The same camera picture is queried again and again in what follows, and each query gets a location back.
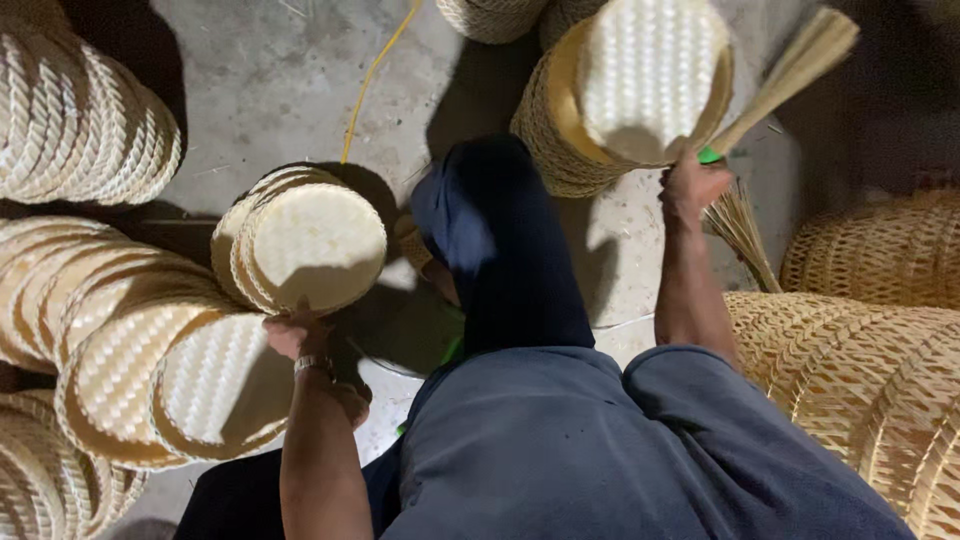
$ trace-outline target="wristwatch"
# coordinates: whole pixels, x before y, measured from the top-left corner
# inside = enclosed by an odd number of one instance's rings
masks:
[[[325,370],[330,376],[330,382],[336,382],[336,377],[333,372],[333,360],[331,360],[329,356],[304,355],[297,358],[297,361],[294,362],[294,377],[297,376],[297,373],[309,367]]]

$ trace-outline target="concrete floor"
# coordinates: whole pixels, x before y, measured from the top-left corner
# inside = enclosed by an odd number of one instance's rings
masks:
[[[756,91],[764,69],[811,2],[715,3],[735,40],[733,115]],[[330,166],[367,196],[390,230],[431,158],[459,140],[506,129],[540,55],[533,35],[498,47],[465,41],[426,0],[374,77],[350,151],[352,165],[341,167],[331,163],[343,149],[357,91],[369,63],[406,14],[408,0],[65,4],[78,33],[156,91],[187,134],[182,167],[161,201],[119,219],[135,237],[199,260],[208,257],[204,249],[211,227],[144,227],[136,222],[219,216],[266,172],[312,161]],[[836,137],[825,135],[829,129],[848,133],[839,126],[847,116],[838,111],[849,112],[850,100],[843,96],[850,93],[837,90],[836,83],[808,93],[817,96],[815,104],[807,99],[805,109],[781,115],[783,124],[773,117],[761,122],[731,158],[732,169],[753,191],[775,269],[804,216],[826,208],[823,201],[850,199],[824,196],[822,183],[811,182],[828,163],[829,178],[844,182],[831,183],[827,192],[848,184],[846,162],[835,156],[848,156],[848,146],[820,139],[835,142]],[[821,113],[811,115],[811,110]],[[824,130],[805,129],[805,118],[819,119]],[[794,136],[794,128],[802,136]],[[809,148],[816,152],[807,152]],[[651,320],[610,327],[650,313],[656,301],[663,240],[659,175],[636,171],[595,199],[558,201],[578,282],[597,329],[597,348],[621,365],[653,344]],[[711,244],[721,283],[729,289],[754,288],[733,253],[716,238]],[[338,318],[338,333],[352,341],[338,345],[340,367],[348,376],[363,378],[375,395],[372,419],[357,434],[366,462],[390,444],[419,386],[416,378],[399,372],[429,372],[462,322],[416,280],[396,249],[378,286]],[[369,359],[357,363],[363,356],[399,368],[384,369],[386,364]],[[192,465],[153,476],[130,514],[104,537],[169,537],[193,483],[207,468]]]

